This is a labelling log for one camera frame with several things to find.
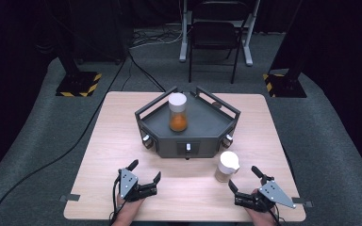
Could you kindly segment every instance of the black chair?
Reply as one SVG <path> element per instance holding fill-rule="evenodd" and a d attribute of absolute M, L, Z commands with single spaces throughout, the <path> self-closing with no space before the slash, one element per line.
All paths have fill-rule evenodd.
<path fill-rule="evenodd" d="M 231 65 L 234 66 L 231 84 L 234 83 L 243 27 L 252 11 L 253 7 L 239 1 L 205 1 L 193 8 L 189 32 L 189 82 L 192 80 L 193 49 L 229 50 L 226 58 L 237 49 Z"/>

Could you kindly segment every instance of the orange liquid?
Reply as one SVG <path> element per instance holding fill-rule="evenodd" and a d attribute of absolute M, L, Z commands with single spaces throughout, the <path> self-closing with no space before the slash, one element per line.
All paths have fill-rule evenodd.
<path fill-rule="evenodd" d="M 170 128 L 176 132 L 183 131 L 187 128 L 187 117 L 179 114 L 172 116 L 170 120 Z"/>

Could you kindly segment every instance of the gray carpet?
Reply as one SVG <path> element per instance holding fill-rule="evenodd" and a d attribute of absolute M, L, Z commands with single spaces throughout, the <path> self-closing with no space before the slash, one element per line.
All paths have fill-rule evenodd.
<path fill-rule="evenodd" d="M 218 73 L 224 69 L 209 66 L 197 66 L 199 72 L 194 72 L 189 84 L 188 62 L 178 61 L 180 41 L 141 46 L 130 52 L 165 89 L 178 86 L 189 91 L 199 85 L 210 92 L 264 95 L 292 163 L 298 190 L 315 205 L 306 209 L 306 220 L 299 225 L 362 225 L 362 159 L 321 89 L 301 74 L 307 98 L 271 98 L 267 93 L 262 74 L 271 66 L 282 38 L 283 35 L 253 35 L 250 46 L 254 66 L 247 67 L 241 54 L 234 85 L 229 84 L 230 73 Z M 58 59 L 52 61 L 28 121 L 0 164 L 0 199 L 28 173 L 71 151 L 8 194 L 0 204 L 0 225 L 107 225 L 107 221 L 66 219 L 65 203 L 59 201 L 72 189 L 96 115 L 85 136 L 71 148 L 108 89 L 159 89 L 135 65 L 131 66 L 130 58 L 111 87 L 121 65 L 87 62 L 78 67 L 81 71 L 102 73 L 97 90 L 87 98 L 55 96 L 65 72 Z M 213 70 L 216 73 L 202 72 Z"/>

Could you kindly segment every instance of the yellow and black hazard tape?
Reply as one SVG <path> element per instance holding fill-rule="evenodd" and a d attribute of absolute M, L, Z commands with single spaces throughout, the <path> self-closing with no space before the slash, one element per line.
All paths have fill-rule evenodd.
<path fill-rule="evenodd" d="M 277 76 L 277 77 L 284 77 L 283 74 L 271 74 L 271 75 L 272 76 Z M 276 97 L 275 92 L 274 92 L 274 85 L 270 81 L 269 75 L 264 73 L 263 78 L 264 78 L 264 82 L 266 83 L 267 91 L 269 92 L 270 96 L 271 97 Z"/>
<path fill-rule="evenodd" d="M 57 92 L 57 96 L 66 96 L 66 97 L 87 97 L 92 96 L 93 92 L 96 90 L 96 87 L 98 86 L 99 79 L 101 79 L 102 74 L 98 73 L 93 78 L 92 83 L 90 86 L 85 89 L 84 91 L 60 91 Z"/>

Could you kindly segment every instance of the black base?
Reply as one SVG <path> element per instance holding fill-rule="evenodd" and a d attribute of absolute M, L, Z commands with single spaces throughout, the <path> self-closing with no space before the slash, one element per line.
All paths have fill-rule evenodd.
<path fill-rule="evenodd" d="M 299 81 L 286 78 L 282 74 L 263 74 L 267 91 L 271 97 L 306 98 L 307 95 Z"/>
<path fill-rule="evenodd" d="M 91 96 L 95 91 L 100 73 L 79 72 L 77 74 L 66 74 L 57 88 L 57 96 Z"/>

